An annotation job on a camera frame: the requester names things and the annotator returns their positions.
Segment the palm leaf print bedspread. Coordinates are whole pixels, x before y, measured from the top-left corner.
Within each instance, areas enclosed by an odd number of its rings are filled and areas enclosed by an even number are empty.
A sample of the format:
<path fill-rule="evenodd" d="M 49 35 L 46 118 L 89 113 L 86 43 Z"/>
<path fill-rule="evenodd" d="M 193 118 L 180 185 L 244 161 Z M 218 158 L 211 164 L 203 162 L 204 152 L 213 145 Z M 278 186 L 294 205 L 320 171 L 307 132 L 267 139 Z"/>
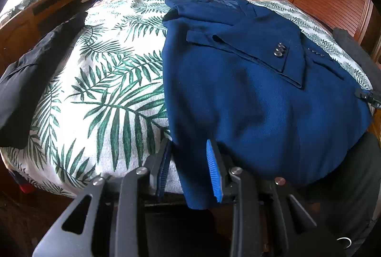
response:
<path fill-rule="evenodd" d="M 76 195 L 94 178 L 122 177 L 172 140 L 163 87 L 166 0 L 102 0 L 87 12 L 39 99 L 25 148 L 5 165 L 36 187 Z M 368 77 L 314 20 L 278 1 L 250 1 L 292 21 L 359 84 Z M 183 193 L 174 154 L 166 191 Z"/>

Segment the dark grey garment at right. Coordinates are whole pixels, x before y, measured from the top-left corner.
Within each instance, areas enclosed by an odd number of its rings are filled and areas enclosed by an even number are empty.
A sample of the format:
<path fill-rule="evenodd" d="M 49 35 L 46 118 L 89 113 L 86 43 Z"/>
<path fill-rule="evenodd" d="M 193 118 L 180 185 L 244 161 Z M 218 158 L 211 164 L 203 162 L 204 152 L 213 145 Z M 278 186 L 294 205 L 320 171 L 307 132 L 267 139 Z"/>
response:
<path fill-rule="evenodd" d="M 369 54 L 353 39 L 348 31 L 334 28 L 333 39 L 360 65 L 369 78 L 373 89 L 380 92 L 380 63 L 373 62 Z"/>

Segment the navy blue suit jacket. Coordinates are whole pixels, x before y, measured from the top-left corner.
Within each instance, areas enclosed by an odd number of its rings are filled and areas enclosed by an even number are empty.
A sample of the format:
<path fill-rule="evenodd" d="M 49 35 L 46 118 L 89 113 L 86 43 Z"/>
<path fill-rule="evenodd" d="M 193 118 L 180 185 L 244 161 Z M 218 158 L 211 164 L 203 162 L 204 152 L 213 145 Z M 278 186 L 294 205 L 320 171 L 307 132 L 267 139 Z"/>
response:
<path fill-rule="evenodd" d="M 371 112 L 357 81 L 297 25 L 246 0 L 165 2 L 165 105 L 190 208 L 215 201 L 210 139 L 243 169 L 296 186 L 342 163 Z"/>

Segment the long wooden desk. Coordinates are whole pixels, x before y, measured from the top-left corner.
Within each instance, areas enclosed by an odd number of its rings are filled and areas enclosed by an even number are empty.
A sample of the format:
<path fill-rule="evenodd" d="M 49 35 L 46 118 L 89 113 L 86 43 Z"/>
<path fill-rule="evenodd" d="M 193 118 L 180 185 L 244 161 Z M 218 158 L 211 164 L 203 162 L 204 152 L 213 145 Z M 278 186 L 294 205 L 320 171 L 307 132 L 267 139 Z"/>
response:
<path fill-rule="evenodd" d="M 39 0 L 13 16 L 0 30 L 1 72 L 83 9 L 81 0 Z"/>

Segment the black garment on bed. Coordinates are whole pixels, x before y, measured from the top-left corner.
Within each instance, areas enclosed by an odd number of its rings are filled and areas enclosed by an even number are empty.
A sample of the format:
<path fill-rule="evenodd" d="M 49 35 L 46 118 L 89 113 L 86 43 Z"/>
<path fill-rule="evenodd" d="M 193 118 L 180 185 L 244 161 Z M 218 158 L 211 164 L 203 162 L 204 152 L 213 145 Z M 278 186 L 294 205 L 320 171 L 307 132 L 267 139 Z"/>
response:
<path fill-rule="evenodd" d="M 1 147 L 26 147 L 39 99 L 86 17 L 85 11 L 79 12 L 57 26 L 1 76 Z"/>

